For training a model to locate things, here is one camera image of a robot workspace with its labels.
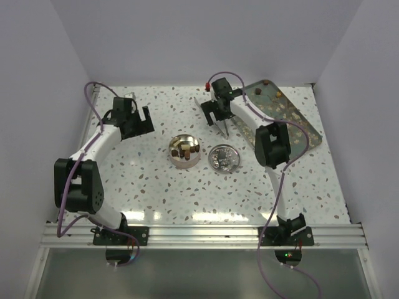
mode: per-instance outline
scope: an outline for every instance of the tabletop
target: tabletop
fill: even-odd
[[[264,225],[275,201],[265,169],[252,147],[228,120],[230,137],[225,140],[208,126],[196,106],[209,100],[203,87],[144,86],[114,87],[123,97],[134,92],[143,118],[148,105],[155,131],[122,141],[100,165],[105,201],[123,212],[129,224],[251,224]],[[350,218],[339,185],[312,87],[280,87],[289,100],[322,135],[322,144],[310,150],[290,168],[300,204],[309,225],[349,224]],[[103,115],[112,107],[113,95],[99,91],[96,109]],[[97,120],[90,116],[86,139]],[[177,169],[168,157],[172,137],[187,133],[199,138],[201,160],[190,169]],[[227,143],[239,151],[240,167],[231,174],[213,171],[208,153]],[[76,214],[65,213],[66,223]]]

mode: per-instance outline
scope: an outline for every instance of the gray wall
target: gray wall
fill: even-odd
[[[386,298],[398,298],[399,2],[364,0],[316,84],[354,221],[362,221]]]
[[[0,297],[22,298],[89,78],[48,0],[1,1],[0,40]]]
[[[113,85],[315,82],[361,0],[52,0],[84,67]]]

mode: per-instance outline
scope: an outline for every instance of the brown object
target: brown object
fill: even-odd
[[[190,151],[185,151],[185,159],[186,161],[190,160]]]

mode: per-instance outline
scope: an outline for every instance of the speckled surface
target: speckled surface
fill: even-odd
[[[308,224],[348,224],[342,196],[311,87],[281,87],[291,102],[323,136],[289,172]],[[155,132],[123,141],[100,166],[106,201],[134,224],[256,224],[263,225],[274,202],[271,183],[239,130],[228,121],[224,140],[209,127],[195,105],[208,100],[202,87],[116,87],[122,97],[135,92],[139,108],[148,105]],[[101,88],[97,109],[103,115],[113,97]],[[97,121],[91,122],[89,136]],[[168,159],[173,136],[189,133],[201,140],[199,163],[176,169]],[[208,152],[218,144],[238,149],[241,165],[232,174],[215,173]],[[75,214],[66,213],[70,222]]]

